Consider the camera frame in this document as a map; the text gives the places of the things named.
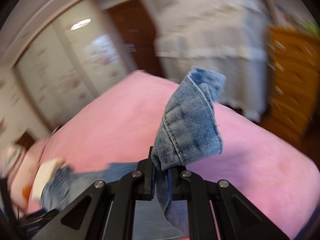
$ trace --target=blue denim cloth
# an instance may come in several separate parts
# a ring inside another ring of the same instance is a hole
[[[156,192],[167,220],[188,234],[185,201],[170,198],[166,170],[218,155],[222,140],[212,102],[223,92],[225,76],[195,67],[171,96],[152,149],[156,167]]]
[[[109,169],[89,173],[73,173],[69,166],[58,169],[53,181],[47,183],[41,195],[42,208],[63,210],[96,180],[112,182],[136,170],[138,163],[112,163]],[[165,218],[157,199],[136,201],[133,240],[179,239],[183,233]]]

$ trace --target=drawer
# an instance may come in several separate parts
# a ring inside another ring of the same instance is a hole
[[[317,67],[318,45],[315,41],[275,32],[271,32],[271,38],[276,54],[294,58]]]
[[[317,71],[279,57],[276,57],[274,67],[276,78],[301,87],[315,96],[317,95],[319,86],[319,73]]]
[[[299,111],[287,104],[272,99],[271,115],[279,122],[287,125],[298,134],[304,134],[308,128],[309,120]]]
[[[316,105],[316,98],[310,96],[310,93],[278,79],[274,80],[272,96],[274,99],[298,110],[306,117],[312,116]]]

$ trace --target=ceiling light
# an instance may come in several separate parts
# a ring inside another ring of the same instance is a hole
[[[91,19],[85,19],[83,21],[77,22],[75,25],[73,25],[71,27],[71,30],[73,31],[73,30],[79,29],[83,26],[86,26],[87,24],[89,24],[89,22],[91,22]]]

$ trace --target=orange object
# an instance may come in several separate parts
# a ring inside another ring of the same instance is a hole
[[[26,186],[22,189],[22,196],[24,200],[28,201],[30,191],[31,191],[31,186]]]

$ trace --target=wooden dresser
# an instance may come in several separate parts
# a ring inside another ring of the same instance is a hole
[[[269,27],[269,34],[269,66],[273,69],[271,116],[283,133],[278,136],[299,143],[318,101],[320,38],[273,26]]]

